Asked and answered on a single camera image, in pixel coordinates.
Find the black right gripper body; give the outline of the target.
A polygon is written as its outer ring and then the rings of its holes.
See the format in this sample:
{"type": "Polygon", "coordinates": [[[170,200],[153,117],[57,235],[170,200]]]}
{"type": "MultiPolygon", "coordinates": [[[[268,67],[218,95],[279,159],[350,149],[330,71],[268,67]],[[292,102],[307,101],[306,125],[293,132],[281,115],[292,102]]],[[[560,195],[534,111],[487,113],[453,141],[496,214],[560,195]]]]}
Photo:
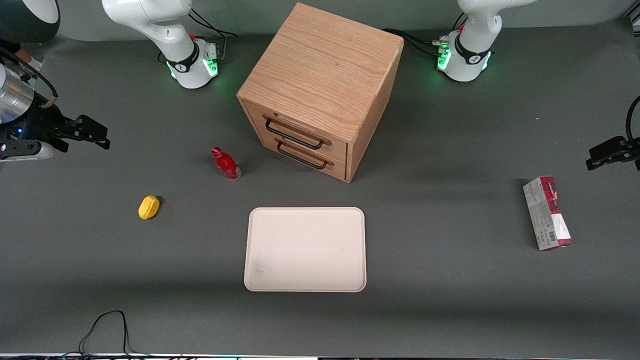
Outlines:
{"type": "Polygon", "coordinates": [[[36,106],[13,121],[1,125],[1,152],[28,153],[25,142],[46,143],[54,148],[57,133],[75,135],[72,119],[64,116],[57,106],[36,106]]]}

